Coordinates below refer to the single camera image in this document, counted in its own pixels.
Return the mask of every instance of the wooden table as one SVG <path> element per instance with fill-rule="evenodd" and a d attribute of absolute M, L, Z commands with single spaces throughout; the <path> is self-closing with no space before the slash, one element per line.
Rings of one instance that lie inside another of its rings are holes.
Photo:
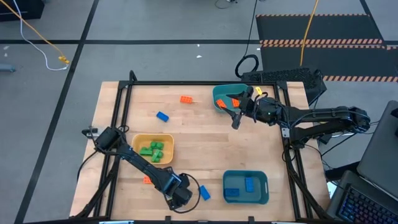
<path fill-rule="evenodd" d="M 111 123 L 117 82 L 103 82 L 99 93 L 93 126 L 104 129 Z M 239 130 L 231 127 L 231 118 L 217 113 L 213 106 L 214 86 L 133 86 L 127 118 L 130 131 L 127 141 L 138 133 L 170 133 L 175 139 L 174 158 L 169 164 L 175 173 L 186 172 L 194 176 L 208 189 L 211 199 L 201 199 L 198 207 L 186 214 L 168 210 L 163 196 L 153 185 L 143 184 L 144 174 L 126 161 L 122 161 L 115 193 L 112 219 L 164 220 L 231 220 L 245 221 L 254 216 L 256 221 L 294 220 L 290 198 L 288 175 L 282 161 L 282 141 L 278 125 L 269 127 L 242 118 Z M 292 106 L 308 108 L 302 83 L 288 83 Z M 269 96 L 274 96 L 270 86 L 262 86 Z M 190 95 L 191 105 L 179 102 L 180 95 Z M 170 116 L 167 123 L 155 117 L 158 111 Z M 120 109 L 118 122 L 121 120 Z M 317 147 L 315 141 L 308 142 Z M 88 141 L 85 158 L 93 152 Z M 302 149 L 302 160 L 308 189 L 326 208 L 329 194 L 323 174 L 319 153 L 314 149 Z M 76 215 L 86 205 L 98 187 L 103 155 L 90 159 L 81 171 L 70 215 Z M 269 181 L 270 198 L 266 205 L 227 204 L 223 198 L 222 177 L 226 170 L 262 170 Z M 186 208 L 197 199 L 193 181 L 190 186 L 193 196 Z M 301 214 L 305 211 L 302 195 L 297 188 Z M 104 213 L 106 203 L 101 211 Z"/>

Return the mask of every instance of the yellow cable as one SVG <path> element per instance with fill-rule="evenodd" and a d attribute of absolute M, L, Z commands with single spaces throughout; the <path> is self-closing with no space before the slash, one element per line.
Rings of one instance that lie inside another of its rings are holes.
<path fill-rule="evenodd" d="M 39 35 L 39 37 L 44 40 L 46 43 L 48 43 L 49 45 L 51 45 L 53 48 L 55 48 L 56 50 L 58 50 L 61 54 L 61 57 L 59 57 L 59 59 L 61 61 L 63 61 L 66 64 L 69 64 L 69 61 L 67 60 L 66 56 L 62 53 L 62 51 L 60 49 L 58 49 L 58 47 L 56 47 L 55 45 L 51 44 L 48 40 L 46 40 L 36 29 L 34 29 L 30 24 L 28 24 L 16 11 L 14 11 L 7 3 L 5 3 L 3 0 L 0 0 L 1 3 L 3 3 L 12 13 L 14 13 L 20 20 L 22 20 L 24 22 L 25 25 L 27 25 L 29 28 L 31 28 L 37 35 Z"/>
<path fill-rule="evenodd" d="M 312 13 L 311 13 L 310 20 L 309 20 L 309 22 L 308 22 L 307 29 L 305 30 L 304 39 L 303 39 L 303 44 L 301 45 L 300 66 L 303 65 L 305 41 L 306 41 L 306 39 L 307 39 L 308 31 L 310 30 L 310 26 L 311 26 L 311 22 L 312 22 L 312 17 L 313 17 L 313 15 L 315 14 L 315 10 L 317 10 L 318 1 L 319 1 L 319 0 L 317 0 L 317 1 L 315 2 L 315 5 L 314 5 L 314 7 L 313 7 L 313 11 L 312 11 Z"/>

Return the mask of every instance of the laptop keyboard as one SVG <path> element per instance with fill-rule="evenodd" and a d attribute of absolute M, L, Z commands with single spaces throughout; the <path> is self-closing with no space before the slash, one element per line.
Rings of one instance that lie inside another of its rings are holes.
<path fill-rule="evenodd" d="M 352 187 L 348 188 L 337 216 L 355 223 L 398 224 L 398 215 L 385 209 Z"/>

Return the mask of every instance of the lego block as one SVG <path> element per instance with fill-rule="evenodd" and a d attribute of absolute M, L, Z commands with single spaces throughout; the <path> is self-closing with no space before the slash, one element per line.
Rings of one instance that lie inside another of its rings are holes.
<path fill-rule="evenodd" d="M 239 189 L 224 189 L 225 196 L 227 197 L 237 197 L 239 196 Z"/>
<path fill-rule="evenodd" d="M 142 147 L 139 154 L 142 156 L 151 156 L 153 153 L 151 148 Z"/>
<path fill-rule="evenodd" d="M 257 93 L 259 94 L 259 95 L 261 95 L 262 94 L 262 90 L 261 90 L 261 88 L 260 87 L 256 87 L 256 91 L 257 91 Z"/>
<path fill-rule="evenodd" d="M 223 101 L 222 99 L 218 99 L 218 100 L 216 101 L 216 103 L 217 103 L 217 105 L 218 105 L 220 108 L 226 108 L 226 105 L 225 105 L 225 103 L 224 103 L 224 101 Z"/>
<path fill-rule="evenodd" d="M 153 154 L 153 156 L 152 156 L 151 161 L 152 162 L 159 162 L 160 158 L 161 158 L 160 154 L 163 156 L 163 152 L 161 152 L 160 150 L 156 149 L 154 154 Z"/>
<path fill-rule="evenodd" d="M 232 99 L 232 105 L 233 105 L 234 107 L 239 107 L 239 100 L 237 100 L 237 99 Z"/>
<path fill-rule="evenodd" d="M 210 198 L 210 194 L 204 185 L 200 186 L 200 195 L 204 200 L 208 200 Z"/>
<path fill-rule="evenodd" d="M 158 117 L 159 119 L 161 119 L 164 122 L 167 122 L 169 120 L 169 116 L 167 116 L 166 114 L 163 114 L 162 112 L 157 112 L 156 117 Z"/>
<path fill-rule="evenodd" d="M 254 192 L 254 183 L 252 177 L 246 177 L 244 179 L 246 183 L 246 192 Z"/>
<path fill-rule="evenodd" d="M 191 96 L 181 96 L 180 102 L 181 103 L 192 103 L 193 99 Z"/>
<path fill-rule="evenodd" d="M 144 184 L 151 184 L 152 181 L 150 181 L 150 178 L 148 176 L 144 177 Z"/>
<path fill-rule="evenodd" d="M 163 147 L 164 147 L 164 143 L 162 143 L 162 142 L 157 142 L 156 143 L 156 148 L 157 149 L 163 150 Z"/>

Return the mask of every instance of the teal bin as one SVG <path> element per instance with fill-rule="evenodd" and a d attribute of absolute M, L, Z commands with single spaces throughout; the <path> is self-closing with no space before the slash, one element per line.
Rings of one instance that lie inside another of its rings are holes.
<path fill-rule="evenodd" d="M 252 178 L 252 192 L 246 191 L 246 177 Z M 238 196 L 227 196 L 225 189 L 239 189 Z M 223 195 L 227 203 L 258 203 L 269 200 L 268 179 L 262 171 L 227 170 L 223 175 Z"/>
<path fill-rule="evenodd" d="M 224 110 L 220 109 L 216 103 L 217 100 L 221 99 L 224 101 L 227 109 L 231 111 L 239 111 L 239 108 L 234 108 L 232 105 L 232 98 L 227 97 L 227 94 L 239 94 L 248 88 L 245 84 L 228 84 L 218 85 L 213 89 L 213 104 L 217 112 L 225 113 Z"/>

